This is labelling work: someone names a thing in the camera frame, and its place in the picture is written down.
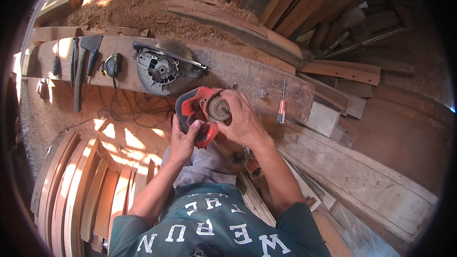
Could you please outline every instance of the screwdriver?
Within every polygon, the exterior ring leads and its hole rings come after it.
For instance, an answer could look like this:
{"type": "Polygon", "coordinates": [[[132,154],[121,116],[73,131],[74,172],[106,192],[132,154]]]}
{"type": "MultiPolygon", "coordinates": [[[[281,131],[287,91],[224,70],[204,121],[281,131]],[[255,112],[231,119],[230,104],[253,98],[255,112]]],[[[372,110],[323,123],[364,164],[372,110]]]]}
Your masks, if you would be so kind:
{"type": "Polygon", "coordinates": [[[284,85],[283,85],[283,96],[281,102],[279,103],[279,111],[277,115],[277,120],[279,124],[284,124],[284,119],[286,118],[286,100],[284,99],[286,95],[286,78],[284,78],[284,85]]]}
{"type": "Polygon", "coordinates": [[[60,37],[60,34],[57,34],[57,51],[56,51],[56,56],[54,57],[54,62],[53,62],[53,75],[54,76],[57,76],[60,72],[59,37],[60,37]]]}

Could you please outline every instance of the finger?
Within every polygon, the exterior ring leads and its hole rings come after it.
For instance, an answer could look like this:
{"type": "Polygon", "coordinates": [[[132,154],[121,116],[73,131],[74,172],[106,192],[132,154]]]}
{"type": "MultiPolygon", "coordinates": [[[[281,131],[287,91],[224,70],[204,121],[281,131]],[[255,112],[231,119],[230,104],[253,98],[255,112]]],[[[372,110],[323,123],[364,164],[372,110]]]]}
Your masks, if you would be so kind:
{"type": "Polygon", "coordinates": [[[201,120],[195,120],[194,123],[192,123],[192,125],[189,127],[189,131],[187,131],[186,137],[188,137],[188,139],[191,141],[195,140],[195,137],[197,136],[198,130],[200,130],[201,125],[201,120]]]}

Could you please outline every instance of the stacked lumber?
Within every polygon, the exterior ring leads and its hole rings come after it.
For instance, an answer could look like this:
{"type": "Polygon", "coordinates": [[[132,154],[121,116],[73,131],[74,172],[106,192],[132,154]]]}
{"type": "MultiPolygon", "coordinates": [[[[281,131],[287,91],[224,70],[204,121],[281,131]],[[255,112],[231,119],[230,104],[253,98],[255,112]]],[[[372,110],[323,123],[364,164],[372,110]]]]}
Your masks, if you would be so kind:
{"type": "Polygon", "coordinates": [[[97,138],[83,140],[74,131],[50,147],[33,190],[31,211],[40,237],[55,256],[84,256],[83,242],[102,252],[112,220],[126,214],[135,183],[144,181],[130,168],[121,173],[97,138]]]}

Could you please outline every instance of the man's right hand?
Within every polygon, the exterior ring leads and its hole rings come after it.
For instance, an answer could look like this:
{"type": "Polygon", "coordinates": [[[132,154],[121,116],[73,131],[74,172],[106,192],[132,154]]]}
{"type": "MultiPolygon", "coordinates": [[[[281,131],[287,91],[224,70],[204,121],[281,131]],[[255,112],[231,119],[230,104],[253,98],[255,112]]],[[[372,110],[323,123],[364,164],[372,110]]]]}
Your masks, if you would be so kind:
{"type": "Polygon", "coordinates": [[[217,122],[222,134],[253,151],[271,139],[246,94],[227,89],[221,92],[221,96],[228,103],[232,113],[230,126],[221,121],[217,122]]]}

